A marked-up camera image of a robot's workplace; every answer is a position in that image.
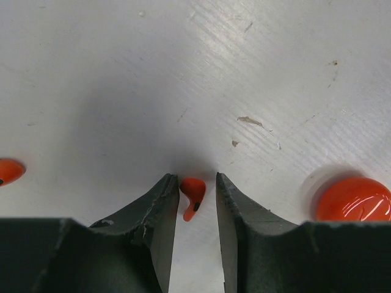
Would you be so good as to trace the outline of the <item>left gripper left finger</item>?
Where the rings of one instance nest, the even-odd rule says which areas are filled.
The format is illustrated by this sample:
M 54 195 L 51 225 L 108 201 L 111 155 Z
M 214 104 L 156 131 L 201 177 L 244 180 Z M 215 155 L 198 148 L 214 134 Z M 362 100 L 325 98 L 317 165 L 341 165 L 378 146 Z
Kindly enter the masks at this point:
M 71 218 L 1 219 L 2 292 L 167 292 L 178 178 L 85 226 Z

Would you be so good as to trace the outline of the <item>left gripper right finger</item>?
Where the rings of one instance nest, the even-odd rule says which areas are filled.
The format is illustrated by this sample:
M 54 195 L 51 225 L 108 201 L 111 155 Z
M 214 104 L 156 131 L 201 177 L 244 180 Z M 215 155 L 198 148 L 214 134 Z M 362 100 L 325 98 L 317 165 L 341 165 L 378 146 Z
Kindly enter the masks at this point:
M 225 292 L 389 292 L 390 224 L 295 225 L 216 175 Z

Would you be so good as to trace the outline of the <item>red earbud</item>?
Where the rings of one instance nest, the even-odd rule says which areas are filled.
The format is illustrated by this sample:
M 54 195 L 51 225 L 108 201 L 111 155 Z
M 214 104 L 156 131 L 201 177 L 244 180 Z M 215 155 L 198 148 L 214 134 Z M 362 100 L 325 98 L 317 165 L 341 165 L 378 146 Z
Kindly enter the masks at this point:
M 14 159 L 0 160 L 1 186 L 8 185 L 24 175 L 26 168 Z
M 197 178 L 185 178 L 180 184 L 180 190 L 189 200 L 189 206 L 183 214 L 183 220 L 189 222 L 199 210 L 204 199 L 206 183 Z

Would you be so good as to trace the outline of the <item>red charging case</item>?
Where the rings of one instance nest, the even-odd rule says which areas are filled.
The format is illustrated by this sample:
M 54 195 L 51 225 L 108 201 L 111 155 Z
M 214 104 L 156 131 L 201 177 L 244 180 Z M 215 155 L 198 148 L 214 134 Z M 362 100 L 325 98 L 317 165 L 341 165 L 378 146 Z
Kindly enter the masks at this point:
M 322 194 L 315 218 L 318 221 L 389 222 L 390 190 L 366 177 L 343 179 Z

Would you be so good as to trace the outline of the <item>red earbud on purple earbud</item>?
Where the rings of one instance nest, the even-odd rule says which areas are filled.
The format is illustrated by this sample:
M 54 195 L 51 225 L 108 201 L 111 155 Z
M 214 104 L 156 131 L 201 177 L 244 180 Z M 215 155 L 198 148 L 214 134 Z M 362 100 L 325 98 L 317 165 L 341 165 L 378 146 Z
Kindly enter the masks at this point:
M 0 160 L 1 186 L 8 185 L 24 175 L 26 168 L 14 159 Z

